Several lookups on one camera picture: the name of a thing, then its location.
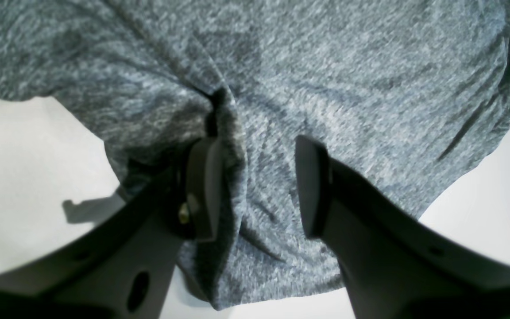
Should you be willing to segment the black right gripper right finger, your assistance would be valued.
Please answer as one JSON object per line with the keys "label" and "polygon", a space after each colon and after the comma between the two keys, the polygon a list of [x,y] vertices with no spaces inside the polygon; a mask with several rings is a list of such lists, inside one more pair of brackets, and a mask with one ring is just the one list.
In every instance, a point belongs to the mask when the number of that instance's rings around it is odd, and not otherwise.
{"label": "black right gripper right finger", "polygon": [[357,319],[510,319],[510,265],[424,226],[326,147],[296,138],[307,237],[335,254]]}

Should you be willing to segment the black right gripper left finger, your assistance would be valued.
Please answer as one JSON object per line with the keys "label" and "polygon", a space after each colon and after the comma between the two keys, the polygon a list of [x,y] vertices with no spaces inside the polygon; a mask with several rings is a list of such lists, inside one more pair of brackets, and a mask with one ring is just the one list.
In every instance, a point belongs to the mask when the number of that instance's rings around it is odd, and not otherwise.
{"label": "black right gripper left finger", "polygon": [[219,139],[185,147],[99,226],[0,274],[0,319],[158,319],[182,244],[217,236],[222,167]]}

